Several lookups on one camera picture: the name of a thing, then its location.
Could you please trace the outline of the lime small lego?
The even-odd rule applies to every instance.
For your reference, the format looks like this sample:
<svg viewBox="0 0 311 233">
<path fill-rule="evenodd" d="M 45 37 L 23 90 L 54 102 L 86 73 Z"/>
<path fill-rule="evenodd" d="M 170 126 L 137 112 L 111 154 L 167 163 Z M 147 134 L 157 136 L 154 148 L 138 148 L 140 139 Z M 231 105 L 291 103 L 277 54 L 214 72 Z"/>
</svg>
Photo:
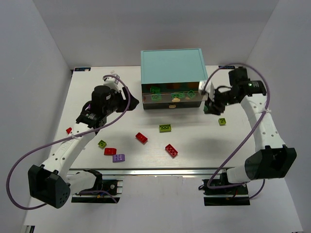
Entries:
<svg viewBox="0 0 311 233">
<path fill-rule="evenodd" d="M 224 125 L 226 125 L 226 119 L 225 118 L 220 118 L 220 119 L 218 119 L 218 123 L 219 123 L 220 126 L 224 126 Z"/>
</svg>

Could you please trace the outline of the transparent drawer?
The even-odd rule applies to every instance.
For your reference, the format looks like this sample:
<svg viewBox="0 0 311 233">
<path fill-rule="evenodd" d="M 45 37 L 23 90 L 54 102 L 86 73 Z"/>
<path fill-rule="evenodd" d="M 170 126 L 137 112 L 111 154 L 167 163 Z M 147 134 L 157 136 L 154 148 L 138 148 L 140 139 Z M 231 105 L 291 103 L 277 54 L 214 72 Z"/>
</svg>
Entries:
<svg viewBox="0 0 311 233">
<path fill-rule="evenodd" d="M 198 82 L 190 82 L 190 83 L 153 83 L 153 84 L 142 84 L 142 99 L 143 103 L 182 103 L 182 102 L 201 102 L 206 101 L 207 97 L 202 96 L 198 92 Z M 162 100 L 160 101 L 152 101 L 151 100 L 151 86 L 159 87 L 161 90 Z M 196 97 L 193 99 L 187 98 L 187 92 L 193 90 L 196 93 Z M 171 93 L 183 92 L 185 94 L 185 98 L 181 101 L 172 102 Z"/>
</svg>

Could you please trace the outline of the dark green lego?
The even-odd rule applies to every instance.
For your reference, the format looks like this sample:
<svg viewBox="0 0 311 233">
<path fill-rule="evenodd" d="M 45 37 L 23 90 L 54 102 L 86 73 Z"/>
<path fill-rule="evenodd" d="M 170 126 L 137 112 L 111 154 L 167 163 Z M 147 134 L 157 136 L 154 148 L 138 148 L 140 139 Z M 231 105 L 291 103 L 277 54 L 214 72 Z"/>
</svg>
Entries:
<svg viewBox="0 0 311 233">
<path fill-rule="evenodd" d="M 161 94 L 160 88 L 159 88 L 159 87 L 156 87 L 156 86 L 151 86 L 150 92 L 151 92 L 151 94 L 156 94 L 156 95 Z"/>
</svg>

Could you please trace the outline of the olive small lego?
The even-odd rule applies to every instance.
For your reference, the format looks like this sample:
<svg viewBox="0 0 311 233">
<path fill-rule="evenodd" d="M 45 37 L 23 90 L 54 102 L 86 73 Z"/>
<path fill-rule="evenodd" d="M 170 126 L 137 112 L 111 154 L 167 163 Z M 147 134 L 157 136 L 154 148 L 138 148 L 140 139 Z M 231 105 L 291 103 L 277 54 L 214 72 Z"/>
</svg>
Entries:
<svg viewBox="0 0 311 233">
<path fill-rule="evenodd" d="M 101 149 L 104 149 L 106 147 L 107 143 L 103 140 L 100 140 L 98 142 L 98 146 L 101 148 Z"/>
</svg>

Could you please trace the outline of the green long lego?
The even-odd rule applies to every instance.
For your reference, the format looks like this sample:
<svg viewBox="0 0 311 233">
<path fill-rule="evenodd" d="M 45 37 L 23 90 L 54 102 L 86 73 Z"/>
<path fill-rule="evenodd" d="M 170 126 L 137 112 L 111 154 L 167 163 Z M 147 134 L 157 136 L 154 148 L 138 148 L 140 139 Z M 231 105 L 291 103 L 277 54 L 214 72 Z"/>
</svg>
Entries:
<svg viewBox="0 0 311 233">
<path fill-rule="evenodd" d="M 183 92 L 171 93 L 172 102 L 181 101 L 185 98 L 185 94 Z"/>
</svg>

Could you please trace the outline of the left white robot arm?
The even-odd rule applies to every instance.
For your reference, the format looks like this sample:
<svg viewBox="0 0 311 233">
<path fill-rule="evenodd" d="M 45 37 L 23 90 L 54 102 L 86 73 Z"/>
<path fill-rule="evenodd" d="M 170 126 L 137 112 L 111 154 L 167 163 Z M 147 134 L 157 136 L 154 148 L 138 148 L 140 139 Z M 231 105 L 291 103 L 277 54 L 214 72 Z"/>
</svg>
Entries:
<svg viewBox="0 0 311 233">
<path fill-rule="evenodd" d="M 98 128 L 106 124 L 114 112 L 132 111 L 139 100 L 125 87 L 99 85 L 94 88 L 91 100 L 82 107 L 72 127 L 70 140 L 60 144 L 55 153 L 40 166 L 28 171 L 30 195 L 54 208 L 61 208 L 73 194 L 96 192 L 102 183 L 102 174 L 86 169 L 68 176 L 68 171 L 85 146 L 97 135 Z"/>
</svg>

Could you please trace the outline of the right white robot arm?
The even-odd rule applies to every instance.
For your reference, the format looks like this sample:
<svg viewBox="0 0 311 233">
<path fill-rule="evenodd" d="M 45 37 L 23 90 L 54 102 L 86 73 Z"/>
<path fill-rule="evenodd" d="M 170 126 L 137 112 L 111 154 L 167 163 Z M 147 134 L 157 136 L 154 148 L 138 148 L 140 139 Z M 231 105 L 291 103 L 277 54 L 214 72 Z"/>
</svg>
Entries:
<svg viewBox="0 0 311 233">
<path fill-rule="evenodd" d="M 230 87 L 220 90 L 211 78 L 200 81 L 199 94 L 206 97 L 204 113 L 221 115 L 227 106 L 239 103 L 245 111 L 251 131 L 228 158 L 217 168 L 217 172 L 233 158 L 250 137 L 255 141 L 255 152 L 240 166 L 225 171 L 225 182 L 219 188 L 244 185 L 253 180 L 284 178 L 297 158 L 294 148 L 289 148 L 279 135 L 274 124 L 270 104 L 270 89 L 266 79 L 252 69 L 260 79 L 255 81 L 247 76 L 248 65 L 240 64 L 228 73 Z"/>
</svg>

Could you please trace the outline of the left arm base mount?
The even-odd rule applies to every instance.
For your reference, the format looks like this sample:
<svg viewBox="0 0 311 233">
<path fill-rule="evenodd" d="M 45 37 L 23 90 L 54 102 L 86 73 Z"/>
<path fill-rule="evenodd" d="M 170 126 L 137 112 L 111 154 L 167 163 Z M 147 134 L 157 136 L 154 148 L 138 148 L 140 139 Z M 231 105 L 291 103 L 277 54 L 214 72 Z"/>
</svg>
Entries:
<svg viewBox="0 0 311 233">
<path fill-rule="evenodd" d="M 71 198 L 72 203 L 112 203 L 117 204 L 120 201 L 123 180 L 117 178 L 105 178 L 99 171 L 93 169 L 84 169 L 95 176 L 94 185 L 74 194 Z"/>
</svg>

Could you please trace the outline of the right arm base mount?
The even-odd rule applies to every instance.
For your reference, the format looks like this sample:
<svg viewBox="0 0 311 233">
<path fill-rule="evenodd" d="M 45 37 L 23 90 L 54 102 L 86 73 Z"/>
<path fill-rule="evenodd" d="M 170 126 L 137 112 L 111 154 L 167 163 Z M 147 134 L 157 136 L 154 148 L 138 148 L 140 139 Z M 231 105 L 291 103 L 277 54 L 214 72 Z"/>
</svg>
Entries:
<svg viewBox="0 0 311 233">
<path fill-rule="evenodd" d="M 250 200 L 247 186 L 236 186 L 225 189 L 210 189 L 209 179 L 202 180 L 198 187 L 203 192 L 204 206 L 249 206 Z"/>
</svg>

